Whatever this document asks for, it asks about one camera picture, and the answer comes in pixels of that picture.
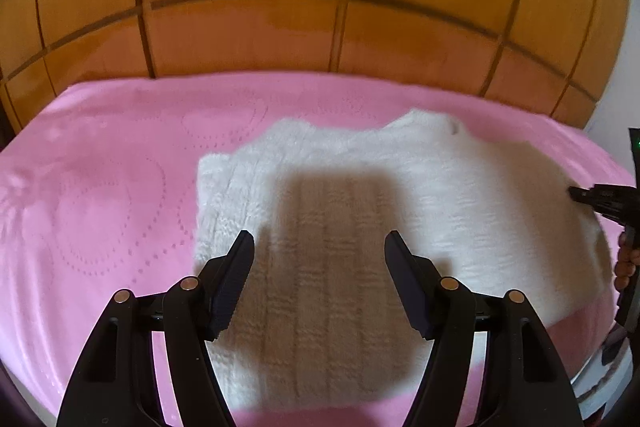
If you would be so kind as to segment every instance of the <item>white cloth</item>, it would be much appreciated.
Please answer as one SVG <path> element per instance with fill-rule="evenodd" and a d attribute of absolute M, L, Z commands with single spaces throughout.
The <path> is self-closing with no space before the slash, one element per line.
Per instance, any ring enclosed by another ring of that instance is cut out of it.
<path fill-rule="evenodd" d="M 431 343 L 408 324 L 386 270 L 393 229 L 472 291 L 524 291 L 547 325 L 588 304 L 610 282 L 609 251 L 569 184 L 527 143 L 481 142 L 417 110 L 367 131 L 282 120 L 233 154 L 204 156 L 196 267 L 242 229 L 256 240 L 230 327 L 209 344 L 229 407 L 415 390 Z"/>

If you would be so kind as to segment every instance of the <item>human hand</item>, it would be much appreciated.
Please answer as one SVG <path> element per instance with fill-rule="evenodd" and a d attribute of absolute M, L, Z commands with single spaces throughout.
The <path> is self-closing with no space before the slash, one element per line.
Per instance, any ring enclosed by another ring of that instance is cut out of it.
<path fill-rule="evenodd" d="M 618 262 L 614 266 L 613 273 L 616 279 L 613 286 L 619 292 L 625 289 L 629 284 L 629 277 L 636 272 L 636 266 L 640 266 L 640 250 L 631 250 L 625 247 L 625 233 L 621 233 L 618 238 Z"/>

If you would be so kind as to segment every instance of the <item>metal pin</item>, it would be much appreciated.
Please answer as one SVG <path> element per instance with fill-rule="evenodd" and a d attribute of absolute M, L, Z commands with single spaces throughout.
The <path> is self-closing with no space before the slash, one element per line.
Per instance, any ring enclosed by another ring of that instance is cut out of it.
<path fill-rule="evenodd" d="M 185 277 L 180 281 L 180 288 L 183 290 L 193 290 L 197 288 L 199 284 L 197 277 Z"/>
<path fill-rule="evenodd" d="M 512 302 L 522 304 L 524 302 L 524 293 L 519 292 L 518 290 L 511 290 L 509 292 L 509 298 Z"/>
<path fill-rule="evenodd" d="M 453 277 L 443 277 L 440 280 L 440 286 L 446 290 L 457 290 L 460 284 Z"/>
<path fill-rule="evenodd" d="M 123 302 L 127 301 L 127 299 L 129 299 L 129 296 L 129 290 L 120 290 L 116 292 L 116 295 L 113 296 L 113 300 L 118 304 L 122 304 Z"/>

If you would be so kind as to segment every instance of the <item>white wall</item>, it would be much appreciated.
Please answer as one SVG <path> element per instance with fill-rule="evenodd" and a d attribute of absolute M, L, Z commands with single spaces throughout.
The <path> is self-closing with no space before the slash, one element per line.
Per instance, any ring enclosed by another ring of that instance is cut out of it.
<path fill-rule="evenodd" d="M 625 35 L 609 84 L 585 131 L 629 172 L 634 172 L 629 127 L 640 127 L 640 0 L 631 0 Z"/>

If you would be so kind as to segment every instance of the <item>pink bedsheet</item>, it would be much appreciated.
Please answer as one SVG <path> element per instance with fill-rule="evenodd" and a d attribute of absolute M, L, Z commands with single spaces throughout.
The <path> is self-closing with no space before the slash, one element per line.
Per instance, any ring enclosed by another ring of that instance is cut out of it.
<path fill-rule="evenodd" d="M 442 90 L 319 73 L 80 84 L 0 154 L 0 358 L 56 413 L 82 345 L 114 291 L 161 292 L 192 273 L 194 182 L 202 155 L 235 150 L 285 116 L 372 128 L 412 107 L 452 114 L 481 139 L 528 140 L 583 186 L 633 183 L 579 131 Z M 604 227 L 614 248 L 619 229 Z M 601 342 L 612 311 L 610 293 L 551 328 L 569 372 Z M 162 353 L 158 360 L 165 417 L 177 425 Z M 460 425 L 472 419 L 480 379 L 481 368 L 473 368 Z M 239 426 L 391 427 L 402 424 L 411 400 L 234 417 Z"/>

